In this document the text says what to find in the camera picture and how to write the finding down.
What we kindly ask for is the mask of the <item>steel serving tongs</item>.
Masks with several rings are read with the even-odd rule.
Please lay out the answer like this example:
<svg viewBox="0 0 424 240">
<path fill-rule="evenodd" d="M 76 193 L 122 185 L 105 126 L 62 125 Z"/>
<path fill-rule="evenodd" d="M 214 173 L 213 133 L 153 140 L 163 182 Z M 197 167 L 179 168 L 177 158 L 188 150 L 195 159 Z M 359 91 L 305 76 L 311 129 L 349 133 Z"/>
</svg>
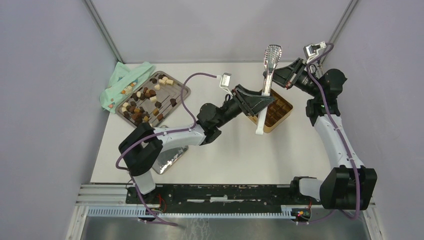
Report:
<svg viewBox="0 0 424 240">
<path fill-rule="evenodd" d="M 277 68 L 278 63 L 280 62 L 282 56 L 282 47 L 277 44 L 268 45 L 264 52 L 263 64 L 265 69 L 265 77 L 262 88 L 262 96 L 269 97 L 271 95 L 271 87 L 273 82 L 273 74 Z M 268 107 L 266 106 L 258 114 L 257 126 L 256 126 L 256 135 L 264 134 L 264 126 L 266 121 Z"/>
</svg>

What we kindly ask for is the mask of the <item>silver box lid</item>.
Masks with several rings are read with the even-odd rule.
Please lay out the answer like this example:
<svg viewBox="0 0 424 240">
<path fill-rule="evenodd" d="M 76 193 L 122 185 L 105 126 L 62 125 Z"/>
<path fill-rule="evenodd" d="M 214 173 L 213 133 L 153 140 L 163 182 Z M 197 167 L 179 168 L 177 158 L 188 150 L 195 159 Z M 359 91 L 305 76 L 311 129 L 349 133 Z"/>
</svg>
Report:
<svg viewBox="0 0 424 240">
<path fill-rule="evenodd" d="M 178 159 L 180 159 L 183 154 L 189 149 L 187 145 L 182 145 L 180 142 L 177 142 L 177 139 L 181 134 L 187 132 L 188 126 L 181 127 L 155 127 L 153 132 L 160 133 L 157 136 L 158 140 L 162 141 L 162 150 L 156 158 L 152 168 L 159 174 L 164 174 L 169 170 Z"/>
</svg>

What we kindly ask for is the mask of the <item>steel chocolate tray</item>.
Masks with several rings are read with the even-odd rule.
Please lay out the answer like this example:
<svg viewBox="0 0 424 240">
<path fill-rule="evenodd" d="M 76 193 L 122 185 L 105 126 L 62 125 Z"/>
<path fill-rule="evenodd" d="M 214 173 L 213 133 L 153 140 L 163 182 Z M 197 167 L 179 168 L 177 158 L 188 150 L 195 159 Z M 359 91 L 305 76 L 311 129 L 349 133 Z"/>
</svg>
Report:
<svg viewBox="0 0 424 240">
<path fill-rule="evenodd" d="M 173 85 L 166 84 L 167 79 L 173 80 Z M 182 82 L 164 71 L 156 71 L 118 105 L 115 114 L 135 128 L 141 123 L 157 127 L 190 94 L 190 88 L 183 86 Z M 171 98 L 176 99 L 174 107 L 171 106 Z"/>
</svg>

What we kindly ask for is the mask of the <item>green patterned cloth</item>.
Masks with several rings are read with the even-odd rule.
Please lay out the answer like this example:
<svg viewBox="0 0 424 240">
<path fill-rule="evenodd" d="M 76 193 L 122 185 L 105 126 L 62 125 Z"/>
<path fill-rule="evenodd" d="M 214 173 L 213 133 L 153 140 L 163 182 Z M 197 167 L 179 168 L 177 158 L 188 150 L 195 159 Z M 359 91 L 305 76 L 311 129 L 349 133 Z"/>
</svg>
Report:
<svg viewBox="0 0 424 240">
<path fill-rule="evenodd" d="M 122 62 L 117 62 L 107 88 L 100 94 L 101 107 L 114 114 L 118 105 L 147 81 L 155 69 L 156 67 L 149 62 L 144 62 L 133 69 Z"/>
</svg>

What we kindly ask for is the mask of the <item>gold chocolate box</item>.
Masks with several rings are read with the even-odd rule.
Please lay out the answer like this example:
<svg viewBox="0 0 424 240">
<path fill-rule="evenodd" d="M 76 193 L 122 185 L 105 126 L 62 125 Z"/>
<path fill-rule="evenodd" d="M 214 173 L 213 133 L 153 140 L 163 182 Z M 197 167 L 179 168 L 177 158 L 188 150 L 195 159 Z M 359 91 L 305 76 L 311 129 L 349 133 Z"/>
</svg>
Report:
<svg viewBox="0 0 424 240">
<path fill-rule="evenodd" d="M 263 132 L 266 134 L 272 132 L 279 124 L 287 119 L 293 110 L 293 105 L 273 89 L 271 89 L 271 95 L 275 101 L 267 108 L 263 126 Z"/>
</svg>

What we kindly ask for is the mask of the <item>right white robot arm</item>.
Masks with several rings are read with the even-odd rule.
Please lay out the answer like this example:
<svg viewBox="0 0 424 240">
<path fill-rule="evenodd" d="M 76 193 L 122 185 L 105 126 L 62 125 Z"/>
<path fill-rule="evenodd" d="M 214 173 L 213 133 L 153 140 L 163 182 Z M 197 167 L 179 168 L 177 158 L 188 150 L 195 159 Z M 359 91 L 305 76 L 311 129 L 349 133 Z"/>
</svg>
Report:
<svg viewBox="0 0 424 240">
<path fill-rule="evenodd" d="M 289 189 L 289 199 L 302 204 L 312 197 L 325 209 L 364 211 L 369 207 L 378 176 L 355 154 L 343 129 L 337 98 L 347 78 L 332 68 L 313 80 L 304 62 L 299 58 L 276 69 L 273 82 L 285 89 L 297 87 L 312 96 L 306 102 L 306 116 L 324 144 L 332 169 L 325 180 L 295 177 L 296 186 Z"/>
</svg>

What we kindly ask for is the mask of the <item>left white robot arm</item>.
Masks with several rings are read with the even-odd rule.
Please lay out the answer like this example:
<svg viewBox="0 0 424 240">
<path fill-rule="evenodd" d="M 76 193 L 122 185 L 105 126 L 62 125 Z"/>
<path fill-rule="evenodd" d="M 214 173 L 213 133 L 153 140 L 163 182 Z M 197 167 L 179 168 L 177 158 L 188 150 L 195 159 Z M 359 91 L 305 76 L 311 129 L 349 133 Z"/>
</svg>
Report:
<svg viewBox="0 0 424 240">
<path fill-rule="evenodd" d="M 141 123 L 118 146 L 119 158 L 126 164 L 139 199 L 151 204 L 157 198 L 156 183 L 150 170 L 160 154 L 185 146 L 210 144 L 221 135 L 223 125 L 240 114 L 257 116 L 274 101 L 272 95 L 263 95 L 261 91 L 248 90 L 238 84 L 222 106 L 203 104 L 195 126 L 160 128 Z"/>
</svg>

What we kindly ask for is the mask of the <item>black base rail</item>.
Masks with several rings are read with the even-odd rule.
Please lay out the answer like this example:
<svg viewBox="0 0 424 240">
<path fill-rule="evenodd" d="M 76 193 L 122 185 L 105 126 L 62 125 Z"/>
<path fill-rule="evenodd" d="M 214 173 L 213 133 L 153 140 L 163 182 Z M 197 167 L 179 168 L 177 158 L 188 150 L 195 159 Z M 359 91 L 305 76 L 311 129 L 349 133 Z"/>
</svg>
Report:
<svg viewBox="0 0 424 240">
<path fill-rule="evenodd" d="M 143 200 L 166 214 L 281 213 L 282 206 L 308 207 L 317 203 L 290 184 L 162 184 L 145 194 Z"/>
</svg>

